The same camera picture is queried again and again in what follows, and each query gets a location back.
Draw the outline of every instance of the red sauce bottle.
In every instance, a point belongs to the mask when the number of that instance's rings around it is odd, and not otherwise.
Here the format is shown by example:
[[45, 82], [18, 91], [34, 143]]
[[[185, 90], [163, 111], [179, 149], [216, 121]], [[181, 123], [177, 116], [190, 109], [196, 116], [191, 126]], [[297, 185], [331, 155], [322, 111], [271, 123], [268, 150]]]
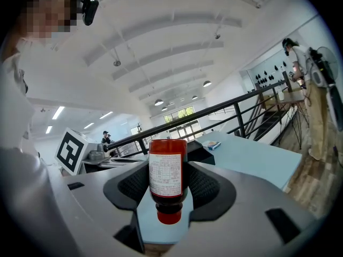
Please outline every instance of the red sauce bottle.
[[149, 151], [150, 194], [163, 224], [181, 219], [188, 192], [187, 142], [183, 139], [152, 140]]

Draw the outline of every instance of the black railing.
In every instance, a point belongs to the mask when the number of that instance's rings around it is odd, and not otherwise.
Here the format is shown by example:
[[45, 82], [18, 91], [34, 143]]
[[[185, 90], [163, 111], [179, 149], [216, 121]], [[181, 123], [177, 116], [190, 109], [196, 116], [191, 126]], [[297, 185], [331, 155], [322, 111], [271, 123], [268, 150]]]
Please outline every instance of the black railing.
[[[267, 86], [267, 87], [265, 87], [265, 88], [263, 88], [263, 89], [255, 90], [255, 91], [253, 91], [253, 92], [250, 92], [250, 93], [247, 93], [247, 94], [245, 94], [245, 95], [236, 97], [236, 98], [231, 99], [231, 100], [229, 100], [229, 101], [225, 101], [225, 102], [222, 102], [222, 103], [220, 103], [220, 104], [214, 105], [214, 106], [212, 106], [212, 107], [203, 109], [203, 110], [201, 110], [201, 111], [197, 111], [197, 112], [195, 112], [194, 114], [191, 114], [191, 115], [188, 115], [188, 116], [185, 116], [185, 117], [176, 119], [176, 120], [174, 120], [174, 121], [172, 121], [172, 122], [169, 122], [169, 123], [166, 123], [166, 124], [164, 124], [164, 125], [160, 125], [160, 126], [151, 128], [151, 129], [149, 129], [149, 130], [142, 131], [142, 132], [137, 133], [137, 134], [135, 134], [135, 135], [132, 135], [132, 136], [130, 136], [130, 137], [126, 137], [126, 138], [124, 138], [124, 139], [122, 139], [122, 140], [119, 140], [119, 141], [116, 141], [116, 142], [114, 142], [114, 143], [111, 143], [111, 144], [109, 144], [109, 145], [107, 145], [107, 146], [104, 146], [104, 150], [105, 150], [105, 151], [111, 150], [111, 149], [118, 148], [118, 147], [120, 147], [120, 146], [124, 146], [124, 145], [126, 145], [126, 144], [129, 144], [129, 143], [132, 143], [132, 142], [137, 141], [137, 142], [139, 143], [139, 146], [141, 147], [141, 151], [138, 151], [138, 152], [136, 152], [136, 153], [127, 155], [127, 157], [128, 157], [128, 156], [132, 156], [132, 155], [136, 155], [136, 154], [140, 154], [140, 153], [147, 154], [148, 149], [145, 147], [144, 142], [143, 142], [143, 140], [144, 140], [145, 138], [147, 138], [147, 137], [152, 137], [152, 136], [154, 136], [154, 135], [157, 134], [157, 133], [160, 133], [160, 132], [163, 132], [163, 131], [170, 130], [170, 129], [172, 129], [172, 128], [175, 128], [175, 127], [178, 127], [178, 126], [180, 126], [180, 125], [182, 125], [182, 124], [185, 124], [185, 123], [187, 123], [187, 122], [191, 122], [191, 121], [196, 120], [196, 119], [198, 119], [198, 118], [208, 116], [209, 114], [212, 114], [212, 113], [214, 113], [214, 112], [216, 112], [216, 111], [219, 111], [219, 110], [225, 109], [225, 108], [227, 108], [227, 107], [231, 107], [231, 106], [233, 106], [234, 109], [235, 109], [235, 113], [236, 113], [235, 115], [232, 115], [231, 117], [229, 117], [229, 118], [227, 118], [227, 119], [224, 119], [224, 120], [222, 120], [222, 121], [219, 121], [219, 122], [217, 122], [217, 123], [215, 123], [215, 124], [213, 124], [213, 125], [207, 126], [207, 127], [203, 128], [203, 129], [200, 129], [200, 130], [198, 130], [198, 131], [195, 131], [195, 132], [193, 132], [193, 133], [191, 133], [191, 134], [186, 134], [185, 136], [180, 137], [180, 139], [184, 139], [184, 138], [187, 138], [187, 137], [191, 137], [191, 136], [193, 136], [193, 135], [195, 135], [195, 134], [198, 134], [198, 133], [204, 132], [204, 131], [206, 131], [206, 130], [212, 129], [212, 128], [214, 128], [214, 127], [216, 127], [216, 126], [218, 126], [218, 125], [221, 125], [221, 124], [223, 124], [223, 123], [225, 123], [225, 122], [227, 122], [227, 121], [230, 121], [230, 120], [232, 120], [232, 119], [234, 119], [234, 118], [237, 118], [237, 119], [238, 119], [238, 124], [239, 124], [239, 126], [236, 127], [236, 128], [234, 128], [234, 129], [232, 129], [232, 130], [230, 130], [230, 131], [227, 132], [227, 133], [230, 134], [230, 133], [233, 133], [233, 132], [235, 132], [235, 131], [237, 131], [237, 130], [240, 130], [240, 135], [241, 135], [241, 137], [246, 138], [247, 136], [250, 136], [254, 131], [258, 130], [259, 127], [260, 127], [262, 124], [260, 124], [258, 127], [253, 128], [252, 130], [249, 130], [249, 132], [248, 132], [247, 134], [245, 133], [245, 131], [246, 131], [245, 126], [249, 125], [250, 123], [252, 123], [253, 121], [255, 121], [258, 117], [262, 116], [262, 115], [265, 114], [267, 111], [269, 111], [269, 110], [271, 110], [271, 109], [273, 109], [273, 108], [275, 108], [275, 107], [277, 107], [276, 113], [278, 113], [278, 112], [280, 113], [280, 111], [284, 108], [284, 106], [281, 108], [280, 105], [277, 104], [278, 96], [277, 96], [276, 91], [275, 91], [275, 89], [274, 89], [276, 86], [282, 85], [282, 84], [284, 84], [284, 83], [285, 83], [285, 81], [277, 82], [277, 83], [275, 83], [274, 85]], [[248, 108], [248, 109], [245, 109], [245, 110], [243, 110], [243, 111], [240, 111], [240, 107], [239, 107], [239, 105], [238, 105], [240, 102], [245, 101], [245, 100], [247, 100], [247, 99], [249, 99], [249, 98], [252, 98], [252, 97], [254, 97], [254, 96], [256, 96], [256, 95], [262, 96], [262, 94], [263, 94], [264, 92], [266, 92], [267, 90], [269, 90], [269, 89], [272, 89], [272, 90], [273, 90], [273, 95], [272, 95], [272, 96], [270, 96], [270, 97], [268, 97], [268, 98], [266, 98], [266, 99], [263, 98], [264, 100], [262, 100], [262, 101], [260, 101], [260, 102], [257, 102], [257, 103], [256, 103], [255, 105], [253, 105], [252, 107], [250, 107], [250, 108]], [[244, 114], [244, 113], [246, 113], [246, 112], [248, 112], [248, 111], [250, 111], [250, 110], [252, 110], [252, 109], [258, 108], [261, 104], [264, 104], [266, 101], [270, 100], [270, 99], [273, 98], [273, 97], [274, 97], [275, 100], [276, 100], [276, 104], [270, 106], [270, 107], [269, 107], [268, 109], [266, 109], [264, 112], [262, 112], [262, 113], [260, 113], [260, 114], [258, 114], [258, 115], [256, 115], [256, 116], [250, 117], [250, 119], [249, 119], [247, 122], [245, 122], [245, 123], [243, 122], [242, 114]]]

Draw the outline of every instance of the table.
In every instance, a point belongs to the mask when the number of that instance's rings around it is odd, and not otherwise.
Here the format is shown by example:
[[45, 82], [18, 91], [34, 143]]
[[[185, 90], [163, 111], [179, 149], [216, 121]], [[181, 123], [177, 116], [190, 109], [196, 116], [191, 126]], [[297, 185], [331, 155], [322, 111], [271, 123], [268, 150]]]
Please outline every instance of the table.
[[[213, 131], [196, 139], [220, 141], [215, 150], [208, 150], [214, 155], [215, 165], [268, 180], [280, 189], [284, 189], [301, 160], [301, 154], [278, 147]], [[175, 225], [164, 225], [157, 218], [155, 202], [149, 189], [142, 198], [137, 215], [142, 239], [151, 244], [177, 243], [188, 231], [189, 213], [193, 210], [190, 190], [183, 202], [181, 220]]]
[[[301, 145], [302, 145], [302, 130], [301, 130], [301, 120], [300, 120], [300, 113], [302, 114], [302, 116], [304, 117], [307, 126], [309, 126], [309, 121], [307, 119], [307, 113], [305, 114], [305, 112], [303, 111], [302, 107], [301, 107], [301, 103], [305, 103], [305, 96], [303, 94], [302, 91], [297, 91], [297, 92], [289, 92], [289, 93], [284, 93], [285, 94], [285, 98], [283, 100], [279, 100], [278, 98], [274, 101], [274, 104], [276, 105], [286, 105], [286, 104], [290, 104], [293, 107], [296, 105], [297, 109], [295, 112], [295, 115], [292, 117], [292, 119], [289, 117], [289, 115], [287, 114], [287, 119], [289, 121], [291, 121], [292, 123], [292, 128], [295, 132], [295, 136], [296, 139], [298, 141], [299, 144], [299, 148], [301, 149]], [[280, 131], [280, 137], [279, 137], [279, 145], [281, 143], [282, 140], [282, 135], [281, 131]]]

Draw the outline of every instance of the light blue table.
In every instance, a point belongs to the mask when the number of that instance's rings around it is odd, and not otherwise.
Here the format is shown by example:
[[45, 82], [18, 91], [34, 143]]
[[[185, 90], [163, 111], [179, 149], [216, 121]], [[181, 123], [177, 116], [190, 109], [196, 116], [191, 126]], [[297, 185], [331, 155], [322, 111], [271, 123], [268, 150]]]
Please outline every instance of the light blue table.
[[[209, 140], [221, 142], [217, 149], [208, 150], [214, 155], [214, 167], [260, 177], [280, 189], [286, 186], [301, 160], [298, 153], [217, 131], [197, 138], [200, 143]], [[189, 213], [192, 210], [193, 198], [188, 190], [183, 201], [181, 220], [174, 225], [162, 224], [157, 218], [155, 202], [148, 188], [137, 208], [143, 241], [151, 244], [177, 243], [187, 233]]]

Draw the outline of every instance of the woman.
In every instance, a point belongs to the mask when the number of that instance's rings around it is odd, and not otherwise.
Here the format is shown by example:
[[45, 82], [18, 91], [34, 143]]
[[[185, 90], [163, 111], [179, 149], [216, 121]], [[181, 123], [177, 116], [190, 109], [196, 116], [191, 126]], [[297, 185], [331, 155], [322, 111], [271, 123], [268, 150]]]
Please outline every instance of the woman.
[[26, 99], [25, 70], [20, 52], [35, 39], [51, 38], [76, 20], [77, 0], [15, 0], [17, 15], [7, 19], [8, 34], [0, 48], [0, 147], [20, 148], [37, 156], [30, 142], [29, 122], [34, 109]]
[[282, 42], [286, 54], [295, 67], [293, 81], [304, 77], [310, 114], [311, 148], [309, 154], [316, 160], [325, 159], [326, 129], [327, 129], [327, 101], [325, 88], [319, 88], [311, 81], [309, 70], [306, 69], [306, 62], [309, 59], [307, 48], [300, 46], [292, 39], [286, 38]]

